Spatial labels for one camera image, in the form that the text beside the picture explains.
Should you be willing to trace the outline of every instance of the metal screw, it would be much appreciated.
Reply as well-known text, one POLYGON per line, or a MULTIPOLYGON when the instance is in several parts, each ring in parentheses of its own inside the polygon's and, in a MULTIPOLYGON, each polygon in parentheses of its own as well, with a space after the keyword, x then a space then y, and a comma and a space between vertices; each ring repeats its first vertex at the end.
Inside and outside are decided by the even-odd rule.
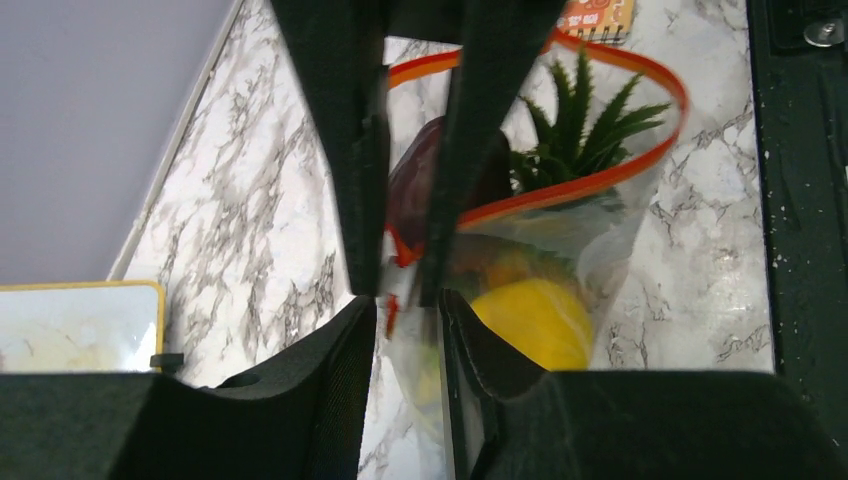
POLYGON ((807 25, 804 39, 816 47, 832 47, 845 41, 845 25, 842 19, 820 20, 807 25))

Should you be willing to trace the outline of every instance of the spiral notebook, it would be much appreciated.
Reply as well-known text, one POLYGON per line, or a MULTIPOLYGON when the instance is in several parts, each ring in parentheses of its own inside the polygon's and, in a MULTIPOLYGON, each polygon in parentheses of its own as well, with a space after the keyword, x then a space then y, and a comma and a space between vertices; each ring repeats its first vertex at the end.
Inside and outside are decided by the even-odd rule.
POLYGON ((569 35, 597 43, 620 43, 633 25, 636 0, 572 0, 557 26, 569 35))

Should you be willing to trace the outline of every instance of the marble wall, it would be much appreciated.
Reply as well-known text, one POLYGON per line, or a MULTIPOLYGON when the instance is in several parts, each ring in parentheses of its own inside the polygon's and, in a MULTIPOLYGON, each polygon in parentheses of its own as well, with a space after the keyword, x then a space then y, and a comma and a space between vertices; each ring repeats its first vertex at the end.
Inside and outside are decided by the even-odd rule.
MULTIPOLYGON (((677 72, 694 109, 594 365, 770 371, 744 2, 637 7, 623 48, 677 72)), ((393 39, 386 57, 441 49, 393 39)), ((407 101, 439 108, 423 92, 407 101)), ((411 139, 418 126, 395 124, 393 133, 411 139)), ((161 194, 139 221, 126 278, 167 288, 168 348, 186 354, 189 384, 216 385, 268 358, 350 299, 329 173, 262 0, 245 1, 161 194)), ((415 478, 422 448, 378 355, 361 478, 415 478)))

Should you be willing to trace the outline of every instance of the clear plastic bag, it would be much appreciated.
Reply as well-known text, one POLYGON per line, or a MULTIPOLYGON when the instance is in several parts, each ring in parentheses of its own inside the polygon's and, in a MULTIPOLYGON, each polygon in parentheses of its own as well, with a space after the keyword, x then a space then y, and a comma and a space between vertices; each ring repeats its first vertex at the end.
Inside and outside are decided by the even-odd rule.
MULTIPOLYGON (((579 76, 574 68, 579 64, 580 49, 579 39, 554 32, 549 49, 539 57, 525 83, 522 94, 532 98, 551 123, 559 102, 550 67, 561 65, 566 75, 579 76)), ((583 145, 590 141, 591 127, 604 118, 607 105, 615 101, 636 73, 641 75, 641 80, 632 88, 626 111, 664 103, 671 108, 660 111, 660 125, 616 144, 616 148, 626 150, 620 163, 588 176, 554 182, 545 188, 468 210, 457 228, 444 283, 446 288, 460 292, 492 331, 547 370, 589 367, 596 333, 626 276, 633 244, 656 191, 663 160, 677 141, 688 111, 683 85, 665 67, 602 45, 586 44, 585 53, 590 59, 593 89, 582 132, 583 145)), ((419 122, 419 127, 430 122, 432 118, 409 117, 406 104, 413 98, 409 93, 420 96, 424 81, 430 86, 442 85, 444 88, 425 90, 425 95, 431 96, 431 101, 444 102, 446 70, 456 66, 457 60, 457 52, 448 52, 394 67, 389 97, 393 122, 403 118, 406 124, 419 122)), ((535 134, 534 123, 528 107, 516 102, 502 128, 513 151, 529 151, 541 140, 535 134)), ((412 140, 409 132, 395 130, 393 134, 401 145, 409 145, 412 140)), ((414 141, 421 142, 422 138, 419 134, 414 141)), ((540 162, 538 159, 544 153, 533 158, 540 162)), ((424 161, 435 161, 435 155, 424 161)), ((541 165, 531 163, 527 167, 537 174, 541 165)), ((423 172, 422 175, 428 172, 421 167, 414 170, 423 172)), ((513 178, 516 190, 523 186, 519 180, 513 178)), ((389 206, 387 231, 393 239, 394 261, 400 269, 414 269, 423 251, 423 235, 408 232, 423 232, 423 225, 419 224, 423 216, 411 205, 417 202, 421 210, 429 198, 430 185, 426 176, 417 178, 415 184, 417 189, 402 190, 400 195, 406 196, 396 202, 394 211, 389 206)), ((384 293, 387 299, 396 300, 392 285, 387 285, 384 293)), ((395 304, 390 310, 385 352, 415 413, 413 420, 417 428, 435 444, 443 445, 434 315, 413 304, 395 304)), ((443 459, 444 455, 441 460, 433 457, 430 461, 443 459)))

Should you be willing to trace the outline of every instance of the aloe vera plant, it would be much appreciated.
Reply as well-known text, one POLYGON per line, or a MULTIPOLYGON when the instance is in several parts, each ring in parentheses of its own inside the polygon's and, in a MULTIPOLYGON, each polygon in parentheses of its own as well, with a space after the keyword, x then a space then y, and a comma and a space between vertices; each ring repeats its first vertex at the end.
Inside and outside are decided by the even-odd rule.
POLYGON ((510 154, 510 169, 518 194, 558 185, 618 165, 630 155, 622 142, 632 135, 662 125, 659 115, 670 106, 664 103, 627 110, 627 101, 642 78, 636 74, 589 128, 592 74, 586 50, 579 51, 573 82, 559 61, 553 62, 548 71, 557 92, 557 112, 553 123, 533 99, 521 97, 530 112, 538 144, 529 151, 513 151, 510 154))

